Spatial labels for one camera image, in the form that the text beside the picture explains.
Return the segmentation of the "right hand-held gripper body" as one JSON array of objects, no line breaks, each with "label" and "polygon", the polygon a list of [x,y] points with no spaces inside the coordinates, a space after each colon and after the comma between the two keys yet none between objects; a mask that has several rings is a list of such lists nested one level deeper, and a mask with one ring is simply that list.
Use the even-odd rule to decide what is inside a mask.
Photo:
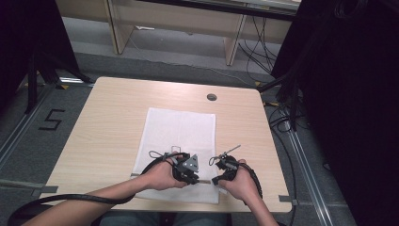
[{"label": "right hand-held gripper body", "polygon": [[232,181],[238,171],[239,162],[233,156],[226,155],[221,156],[216,165],[220,170],[223,170],[221,175],[225,175],[227,181]]}]

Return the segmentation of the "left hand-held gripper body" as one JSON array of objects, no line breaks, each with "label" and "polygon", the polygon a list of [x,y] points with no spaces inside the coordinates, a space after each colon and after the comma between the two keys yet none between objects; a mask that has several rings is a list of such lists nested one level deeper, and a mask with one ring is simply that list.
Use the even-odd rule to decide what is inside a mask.
[{"label": "left hand-held gripper body", "polygon": [[172,175],[177,181],[187,183],[188,177],[199,177],[199,160],[196,154],[176,153],[170,159],[173,162]]}]

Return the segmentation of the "white mesh cloth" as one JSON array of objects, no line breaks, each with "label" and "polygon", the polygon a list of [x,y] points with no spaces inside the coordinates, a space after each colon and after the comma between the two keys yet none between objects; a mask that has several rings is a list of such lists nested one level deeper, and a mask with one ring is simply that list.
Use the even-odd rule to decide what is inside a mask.
[{"label": "white mesh cloth", "polygon": [[204,183],[162,191],[148,189],[138,198],[168,202],[218,204],[218,188],[211,183],[217,176],[216,166],[209,160],[215,156],[215,114],[151,107],[137,152],[132,178],[136,178],[156,157],[164,153],[196,154],[199,179]]}]

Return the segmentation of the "person's right hand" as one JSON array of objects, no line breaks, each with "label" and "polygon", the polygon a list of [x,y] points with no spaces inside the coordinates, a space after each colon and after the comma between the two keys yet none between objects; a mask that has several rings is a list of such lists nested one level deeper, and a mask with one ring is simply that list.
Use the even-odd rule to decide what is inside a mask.
[{"label": "person's right hand", "polygon": [[240,166],[236,176],[232,181],[220,180],[219,185],[229,191],[234,198],[250,205],[252,202],[261,201],[263,198],[259,195],[255,182],[247,169],[243,167],[246,164],[245,159],[239,160]]}]

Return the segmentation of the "person's left hand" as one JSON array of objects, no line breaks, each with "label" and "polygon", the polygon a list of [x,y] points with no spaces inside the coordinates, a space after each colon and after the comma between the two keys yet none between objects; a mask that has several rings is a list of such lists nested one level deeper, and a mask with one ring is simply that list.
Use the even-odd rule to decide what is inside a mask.
[{"label": "person's left hand", "polygon": [[151,167],[145,174],[147,189],[166,190],[169,188],[183,188],[187,183],[176,180],[172,174],[173,160],[167,158],[153,167]]}]

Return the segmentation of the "thin grey metal rod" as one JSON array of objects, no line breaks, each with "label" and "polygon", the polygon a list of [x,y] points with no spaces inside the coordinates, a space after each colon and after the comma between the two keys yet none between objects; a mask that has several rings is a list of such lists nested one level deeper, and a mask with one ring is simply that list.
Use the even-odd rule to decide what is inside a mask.
[{"label": "thin grey metal rod", "polygon": [[238,148],[240,148],[240,147],[241,147],[241,144],[238,144],[237,146],[235,146],[235,147],[229,149],[228,151],[221,153],[219,156],[226,156],[226,155],[228,155],[229,153],[233,152],[234,150],[236,150],[236,149],[238,149]]}]

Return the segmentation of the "grey tape strip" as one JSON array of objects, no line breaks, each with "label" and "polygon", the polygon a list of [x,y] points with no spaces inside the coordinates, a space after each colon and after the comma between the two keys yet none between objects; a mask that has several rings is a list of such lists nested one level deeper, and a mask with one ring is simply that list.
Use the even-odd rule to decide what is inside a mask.
[{"label": "grey tape strip", "polygon": [[31,196],[32,197],[39,197],[41,194],[53,194],[57,193],[58,186],[43,186],[39,188],[34,188]]},{"label": "grey tape strip", "polygon": [[289,202],[292,206],[298,205],[298,200],[293,199],[290,196],[279,195],[279,201],[280,202]]}]

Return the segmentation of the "black curtain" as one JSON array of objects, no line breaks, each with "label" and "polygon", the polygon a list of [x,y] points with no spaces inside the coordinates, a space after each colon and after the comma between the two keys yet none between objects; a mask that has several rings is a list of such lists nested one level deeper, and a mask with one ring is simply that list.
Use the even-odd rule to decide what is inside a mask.
[{"label": "black curtain", "polygon": [[56,0],[0,0],[0,111],[27,78],[36,51],[75,58]]},{"label": "black curtain", "polygon": [[302,0],[272,71],[292,72],[358,226],[399,226],[399,0]]}]

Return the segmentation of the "black metal stand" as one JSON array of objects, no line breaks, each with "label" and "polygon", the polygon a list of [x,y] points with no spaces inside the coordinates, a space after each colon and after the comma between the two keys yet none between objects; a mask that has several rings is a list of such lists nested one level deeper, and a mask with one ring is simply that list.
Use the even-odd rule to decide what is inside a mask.
[{"label": "black metal stand", "polygon": [[28,101],[25,110],[26,114],[32,112],[33,108],[38,104],[37,73],[40,73],[46,84],[58,85],[61,83],[61,79],[56,73],[57,69],[70,73],[84,84],[91,85],[94,83],[91,78],[80,72],[75,58],[73,60],[63,60],[49,53],[36,51],[28,61]]}]

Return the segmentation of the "aluminium floor rail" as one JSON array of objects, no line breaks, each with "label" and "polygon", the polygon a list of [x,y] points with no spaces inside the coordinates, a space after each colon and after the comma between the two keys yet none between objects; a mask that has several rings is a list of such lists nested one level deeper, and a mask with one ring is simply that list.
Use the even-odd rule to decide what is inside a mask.
[{"label": "aluminium floor rail", "polygon": [[6,165],[8,159],[17,148],[28,128],[37,117],[43,102],[47,99],[54,88],[54,86],[50,85],[44,87],[38,97],[37,103],[30,109],[28,113],[25,113],[22,116],[11,134],[0,146],[0,170]]},{"label": "aluminium floor rail", "polygon": [[288,136],[292,144],[292,147],[294,149],[295,157],[298,161],[298,165],[303,174],[306,186],[309,190],[314,209],[320,220],[320,225],[334,226],[331,214],[328,210],[325,199],[312,173],[310,163],[307,159],[307,156],[305,155],[299,136],[297,132],[294,130],[294,127],[291,125],[291,123],[286,121],[284,123],[284,126],[288,130]]}]

